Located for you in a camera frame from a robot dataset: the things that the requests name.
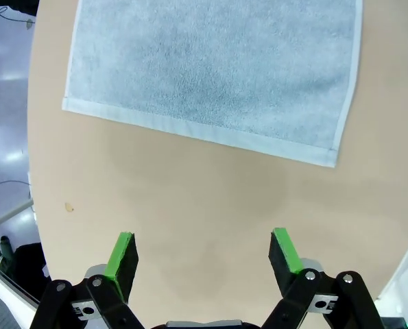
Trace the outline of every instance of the floor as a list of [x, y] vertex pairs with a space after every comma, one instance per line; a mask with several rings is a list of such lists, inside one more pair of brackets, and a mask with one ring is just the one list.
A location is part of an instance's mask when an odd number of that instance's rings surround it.
[[[8, 9], [6, 17], [35, 20]], [[27, 149], [27, 79], [34, 25], [8, 21], [0, 17], [0, 182], [28, 182]], [[21, 183], [0, 184], [0, 216], [29, 198], [29, 186]], [[6, 235], [16, 249], [39, 242], [33, 208], [0, 225], [0, 237]]]

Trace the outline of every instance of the towel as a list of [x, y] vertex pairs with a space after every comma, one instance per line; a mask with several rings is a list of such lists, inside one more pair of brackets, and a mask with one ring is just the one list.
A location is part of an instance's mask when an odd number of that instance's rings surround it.
[[334, 167], [362, 0], [79, 0], [62, 108]]

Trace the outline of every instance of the beige tabletop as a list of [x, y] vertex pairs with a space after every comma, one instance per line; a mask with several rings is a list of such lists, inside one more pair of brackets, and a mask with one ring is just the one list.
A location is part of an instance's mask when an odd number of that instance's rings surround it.
[[283, 226], [301, 257], [381, 291], [408, 248], [408, 0], [365, 0], [335, 169], [62, 111], [76, 6], [41, 0], [29, 77], [33, 195], [53, 279], [78, 283], [129, 230], [140, 256], [130, 304], [145, 326], [262, 324], [280, 298], [267, 253]]

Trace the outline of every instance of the cable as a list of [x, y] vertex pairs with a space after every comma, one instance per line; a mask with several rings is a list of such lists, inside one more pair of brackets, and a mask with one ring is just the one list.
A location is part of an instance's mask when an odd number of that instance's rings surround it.
[[0, 182], [0, 185], [5, 184], [5, 183], [21, 183], [21, 184], [25, 184], [25, 185], [30, 185], [27, 182], [23, 182], [21, 180], [4, 180], [4, 181]]
[[3, 12], [6, 12], [9, 9], [8, 6], [4, 6], [0, 8], [0, 17], [2, 17], [3, 19], [7, 19], [8, 21], [12, 21], [12, 22], [22, 22], [22, 23], [31, 23], [31, 24], [35, 24], [36, 22], [33, 22], [32, 20], [29, 21], [23, 21], [21, 19], [9, 19], [8, 17], [5, 17], [3, 14]]

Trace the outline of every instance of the screw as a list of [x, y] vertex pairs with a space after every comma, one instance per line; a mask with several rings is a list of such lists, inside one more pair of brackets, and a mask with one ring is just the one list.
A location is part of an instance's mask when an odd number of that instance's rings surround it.
[[313, 280], [313, 279], [315, 279], [315, 274], [313, 273], [313, 272], [307, 272], [306, 273], [306, 279], [307, 280]]
[[101, 285], [101, 279], [100, 279], [100, 278], [95, 279], [95, 280], [93, 281], [93, 286], [94, 286], [94, 287], [98, 287], [99, 285]]
[[353, 277], [350, 274], [344, 275], [343, 279], [344, 279], [345, 283], [352, 283], [353, 282]]
[[58, 284], [58, 286], [56, 287], [57, 291], [62, 291], [65, 289], [65, 283], [60, 283]]

